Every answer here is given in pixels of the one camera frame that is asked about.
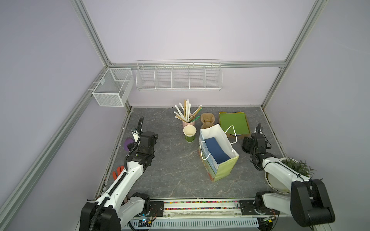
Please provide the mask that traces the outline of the black cup lid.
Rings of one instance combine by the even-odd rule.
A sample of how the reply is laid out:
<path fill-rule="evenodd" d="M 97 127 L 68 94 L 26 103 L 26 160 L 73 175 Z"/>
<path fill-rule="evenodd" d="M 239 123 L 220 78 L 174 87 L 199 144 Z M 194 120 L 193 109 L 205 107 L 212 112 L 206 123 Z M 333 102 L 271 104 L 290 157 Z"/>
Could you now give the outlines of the black cup lid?
<path fill-rule="evenodd" d="M 242 150 L 249 154 L 251 152 L 252 145 L 253 145 L 253 139 L 249 137 L 245 137 L 242 143 Z"/>

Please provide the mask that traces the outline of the red handled tool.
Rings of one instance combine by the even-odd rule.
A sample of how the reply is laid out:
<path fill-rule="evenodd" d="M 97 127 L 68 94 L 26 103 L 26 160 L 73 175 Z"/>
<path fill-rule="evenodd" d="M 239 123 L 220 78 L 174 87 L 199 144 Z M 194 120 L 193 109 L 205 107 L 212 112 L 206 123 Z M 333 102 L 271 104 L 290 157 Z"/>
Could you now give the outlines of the red handled tool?
<path fill-rule="evenodd" d="M 124 170 L 124 166 L 117 167 L 117 170 L 112 172 L 113 180 L 115 181 Z"/>

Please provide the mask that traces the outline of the white wrapped straw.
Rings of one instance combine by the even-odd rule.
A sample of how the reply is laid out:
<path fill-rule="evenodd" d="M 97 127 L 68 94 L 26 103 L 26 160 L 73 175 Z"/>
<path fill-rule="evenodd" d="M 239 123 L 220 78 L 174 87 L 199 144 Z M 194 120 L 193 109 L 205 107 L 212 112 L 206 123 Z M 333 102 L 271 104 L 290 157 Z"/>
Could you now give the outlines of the white wrapped straw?
<path fill-rule="evenodd" d="M 189 121 L 189 99 L 186 102 L 186 121 Z"/>

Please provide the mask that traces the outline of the green paper gift bag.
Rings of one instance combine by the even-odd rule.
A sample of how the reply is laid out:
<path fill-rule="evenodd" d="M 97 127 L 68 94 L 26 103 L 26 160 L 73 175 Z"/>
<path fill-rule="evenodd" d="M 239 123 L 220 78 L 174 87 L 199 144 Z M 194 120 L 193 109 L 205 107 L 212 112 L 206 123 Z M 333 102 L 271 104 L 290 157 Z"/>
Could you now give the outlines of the green paper gift bag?
<path fill-rule="evenodd" d="M 238 140 L 229 140 L 229 130 L 236 135 L 233 125 L 226 131 L 219 124 L 200 130 L 198 152 L 212 182 L 227 177 L 240 156 L 233 148 Z"/>

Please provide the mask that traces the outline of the small white mesh basket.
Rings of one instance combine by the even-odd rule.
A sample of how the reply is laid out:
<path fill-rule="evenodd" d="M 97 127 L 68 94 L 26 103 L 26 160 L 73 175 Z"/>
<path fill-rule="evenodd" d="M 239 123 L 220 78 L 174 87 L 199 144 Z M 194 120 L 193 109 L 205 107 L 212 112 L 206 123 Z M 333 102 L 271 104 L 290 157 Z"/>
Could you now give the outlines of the small white mesh basket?
<path fill-rule="evenodd" d="M 108 68 L 92 94 L 101 107 L 125 107 L 134 83 L 130 68 Z"/>

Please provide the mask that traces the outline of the cardboard tray with napkins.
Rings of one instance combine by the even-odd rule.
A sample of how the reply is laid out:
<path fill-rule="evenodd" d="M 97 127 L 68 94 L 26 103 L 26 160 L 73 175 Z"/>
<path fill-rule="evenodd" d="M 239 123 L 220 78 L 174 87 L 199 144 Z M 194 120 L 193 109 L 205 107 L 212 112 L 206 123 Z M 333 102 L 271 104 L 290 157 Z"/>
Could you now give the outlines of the cardboard tray with napkins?
<path fill-rule="evenodd" d="M 246 114 L 243 112 L 220 112 L 219 125 L 229 138 L 235 138 L 235 136 L 250 136 L 251 134 Z"/>

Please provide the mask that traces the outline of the dark blue paper napkin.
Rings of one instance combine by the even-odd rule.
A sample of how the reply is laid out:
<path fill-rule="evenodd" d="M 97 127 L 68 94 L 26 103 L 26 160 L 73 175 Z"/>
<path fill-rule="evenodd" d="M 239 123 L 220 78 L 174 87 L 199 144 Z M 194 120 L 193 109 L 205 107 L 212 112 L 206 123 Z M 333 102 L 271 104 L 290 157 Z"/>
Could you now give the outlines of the dark blue paper napkin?
<path fill-rule="evenodd" d="M 206 139 L 205 143 L 208 151 L 211 153 L 211 156 L 214 158 L 217 164 L 221 164 L 230 159 L 215 138 Z"/>

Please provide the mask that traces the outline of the brown pulp cup carrier stack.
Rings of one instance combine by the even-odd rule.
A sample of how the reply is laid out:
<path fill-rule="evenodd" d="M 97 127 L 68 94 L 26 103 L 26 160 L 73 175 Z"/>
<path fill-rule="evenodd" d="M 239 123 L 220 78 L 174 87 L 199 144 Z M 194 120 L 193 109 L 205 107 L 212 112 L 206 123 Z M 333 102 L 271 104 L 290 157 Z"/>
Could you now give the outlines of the brown pulp cup carrier stack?
<path fill-rule="evenodd" d="M 200 120 L 202 122 L 202 129 L 208 129 L 214 126 L 215 116 L 212 113 L 203 113 L 201 114 Z"/>

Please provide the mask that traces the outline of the green paper cup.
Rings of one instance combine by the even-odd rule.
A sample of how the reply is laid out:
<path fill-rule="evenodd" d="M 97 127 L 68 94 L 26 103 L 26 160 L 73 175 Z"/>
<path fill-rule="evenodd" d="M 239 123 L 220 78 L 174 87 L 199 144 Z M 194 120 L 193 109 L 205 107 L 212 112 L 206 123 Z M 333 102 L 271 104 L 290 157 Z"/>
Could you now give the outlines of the green paper cup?
<path fill-rule="evenodd" d="M 188 143 L 194 142 L 197 129 L 193 125 L 187 125 L 183 128 L 185 139 Z"/>

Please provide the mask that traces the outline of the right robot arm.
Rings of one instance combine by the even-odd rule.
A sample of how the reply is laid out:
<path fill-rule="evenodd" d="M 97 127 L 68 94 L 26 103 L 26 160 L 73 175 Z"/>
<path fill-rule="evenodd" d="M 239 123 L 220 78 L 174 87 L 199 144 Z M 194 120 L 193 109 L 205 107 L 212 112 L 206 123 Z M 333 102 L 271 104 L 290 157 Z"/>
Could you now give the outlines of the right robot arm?
<path fill-rule="evenodd" d="M 258 192 L 254 199 L 255 210 L 282 212 L 293 217 L 301 227 L 335 222 L 334 209 L 322 180 L 311 179 L 293 170 L 275 155 L 268 153 L 267 144 L 264 134 L 255 132 L 243 139 L 242 149 L 250 154 L 250 161 L 257 170 L 274 176 L 289 189 L 290 194 Z"/>

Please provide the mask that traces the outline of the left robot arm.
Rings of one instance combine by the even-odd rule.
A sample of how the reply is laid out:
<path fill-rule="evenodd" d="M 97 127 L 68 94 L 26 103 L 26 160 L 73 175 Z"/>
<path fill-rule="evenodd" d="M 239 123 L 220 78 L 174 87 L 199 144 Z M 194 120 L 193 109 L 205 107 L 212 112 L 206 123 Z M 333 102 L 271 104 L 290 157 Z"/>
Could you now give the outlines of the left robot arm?
<path fill-rule="evenodd" d="M 80 231 L 120 231 L 136 215 L 149 212 L 150 198 L 145 193 L 124 199 L 155 156 L 158 135 L 139 132 L 136 142 L 124 159 L 123 167 L 109 189 L 93 202 L 86 202 L 81 211 Z"/>

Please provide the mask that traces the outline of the pink metal straw bucket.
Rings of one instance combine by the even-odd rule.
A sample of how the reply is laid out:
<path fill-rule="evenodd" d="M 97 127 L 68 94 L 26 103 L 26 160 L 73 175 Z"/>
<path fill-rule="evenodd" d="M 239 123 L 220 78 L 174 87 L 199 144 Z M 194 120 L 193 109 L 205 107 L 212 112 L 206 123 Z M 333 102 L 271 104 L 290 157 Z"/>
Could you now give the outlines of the pink metal straw bucket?
<path fill-rule="evenodd" d="M 191 121 L 191 122 L 182 122 L 182 124 L 183 124 L 183 128 L 184 127 L 186 127 L 186 126 L 188 126 L 188 125 L 192 125 L 192 126 L 195 126 L 195 120 L 193 120 L 193 121 Z"/>

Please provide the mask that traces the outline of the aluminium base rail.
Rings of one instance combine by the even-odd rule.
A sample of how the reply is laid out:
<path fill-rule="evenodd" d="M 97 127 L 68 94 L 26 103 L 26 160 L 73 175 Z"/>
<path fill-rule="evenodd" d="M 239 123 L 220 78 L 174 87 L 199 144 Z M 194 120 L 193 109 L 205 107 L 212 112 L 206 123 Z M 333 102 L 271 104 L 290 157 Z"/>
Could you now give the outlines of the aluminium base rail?
<path fill-rule="evenodd" d="M 117 194 L 103 196 L 95 202 L 87 202 L 81 211 L 81 231 L 119 231 L 135 216 L 146 216 L 151 210 L 158 216 L 164 212 L 185 216 L 196 214 L 209 217 L 223 210 L 240 210 L 246 216 L 252 212 L 263 215 L 267 212 L 281 212 L 293 217 L 302 227 L 333 223 L 335 214 L 327 193 L 309 194 L 298 188 L 289 196 L 272 192 L 259 192 L 254 201 L 244 200 L 179 200 L 150 202 L 147 194 L 136 193 L 127 203 Z"/>

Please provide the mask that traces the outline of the potted green plant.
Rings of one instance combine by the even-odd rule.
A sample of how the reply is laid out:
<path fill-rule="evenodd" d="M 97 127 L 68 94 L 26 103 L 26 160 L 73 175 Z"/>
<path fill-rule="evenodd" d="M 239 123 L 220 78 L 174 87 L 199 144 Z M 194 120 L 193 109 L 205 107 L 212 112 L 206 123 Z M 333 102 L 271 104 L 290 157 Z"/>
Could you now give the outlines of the potted green plant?
<path fill-rule="evenodd" d="M 315 174 L 306 162 L 289 157 L 268 157 L 262 162 L 262 170 L 267 184 L 280 194 L 290 194 L 295 181 L 309 184 Z"/>

